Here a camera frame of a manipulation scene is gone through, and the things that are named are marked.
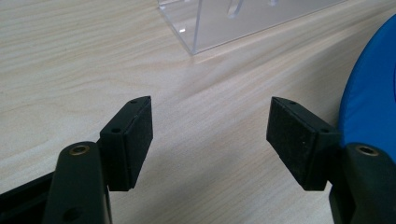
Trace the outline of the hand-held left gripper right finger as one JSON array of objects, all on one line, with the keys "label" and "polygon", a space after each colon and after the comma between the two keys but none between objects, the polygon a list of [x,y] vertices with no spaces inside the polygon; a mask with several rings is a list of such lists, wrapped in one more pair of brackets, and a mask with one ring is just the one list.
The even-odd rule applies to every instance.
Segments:
[{"label": "hand-held left gripper right finger", "polygon": [[334,224],[396,224],[396,163],[384,150],[342,147],[332,125],[280,97],[271,99],[266,140],[304,190],[332,185]]}]

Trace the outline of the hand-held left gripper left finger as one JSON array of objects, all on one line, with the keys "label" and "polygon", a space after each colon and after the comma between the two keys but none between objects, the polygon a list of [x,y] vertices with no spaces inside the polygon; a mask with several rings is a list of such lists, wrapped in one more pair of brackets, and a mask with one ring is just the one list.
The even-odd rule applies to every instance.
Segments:
[{"label": "hand-held left gripper left finger", "polygon": [[96,142],[78,142],[59,154],[43,224],[112,224],[109,193],[135,187],[153,139],[151,98],[133,99]]}]

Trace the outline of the blue round cushion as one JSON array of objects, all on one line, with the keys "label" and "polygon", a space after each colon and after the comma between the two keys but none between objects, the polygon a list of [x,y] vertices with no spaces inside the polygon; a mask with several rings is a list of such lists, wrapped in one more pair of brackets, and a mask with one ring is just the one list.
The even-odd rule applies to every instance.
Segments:
[{"label": "blue round cushion", "polygon": [[365,46],[347,81],[339,109],[341,144],[363,143],[396,162],[396,14]]}]

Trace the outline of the clear acrylic stand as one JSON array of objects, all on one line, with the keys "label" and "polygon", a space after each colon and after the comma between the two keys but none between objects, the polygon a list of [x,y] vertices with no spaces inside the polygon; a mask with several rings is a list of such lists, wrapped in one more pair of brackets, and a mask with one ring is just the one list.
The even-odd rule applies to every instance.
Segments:
[{"label": "clear acrylic stand", "polygon": [[192,55],[344,1],[157,0],[164,18]]}]

